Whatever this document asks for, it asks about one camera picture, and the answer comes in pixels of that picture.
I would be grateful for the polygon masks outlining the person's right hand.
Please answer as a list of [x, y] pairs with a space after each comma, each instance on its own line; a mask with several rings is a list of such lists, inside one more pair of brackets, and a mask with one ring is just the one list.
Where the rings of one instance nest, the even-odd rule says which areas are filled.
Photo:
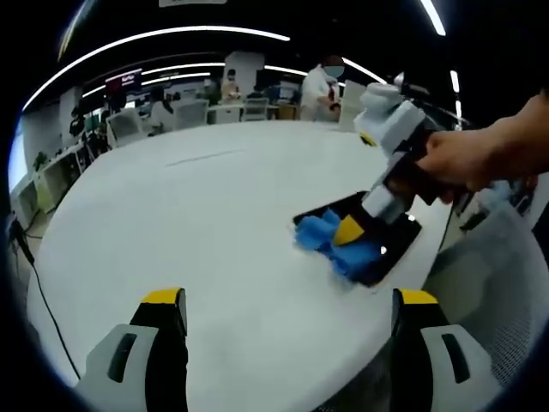
[[487, 129], [433, 132], [418, 166], [446, 184], [478, 191], [494, 180], [492, 133]]

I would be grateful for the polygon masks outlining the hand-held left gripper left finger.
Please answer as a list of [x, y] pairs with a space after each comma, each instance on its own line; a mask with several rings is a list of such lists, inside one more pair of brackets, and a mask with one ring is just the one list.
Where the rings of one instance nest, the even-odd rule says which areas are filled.
[[90, 351], [75, 391], [92, 411], [186, 411], [183, 288], [149, 293]]

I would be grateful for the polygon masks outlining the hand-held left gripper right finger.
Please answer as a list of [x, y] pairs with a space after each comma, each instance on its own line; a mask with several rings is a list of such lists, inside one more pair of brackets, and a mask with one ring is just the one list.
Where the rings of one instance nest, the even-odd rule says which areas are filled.
[[391, 411], [482, 411], [501, 391], [492, 358], [424, 290], [393, 290]]

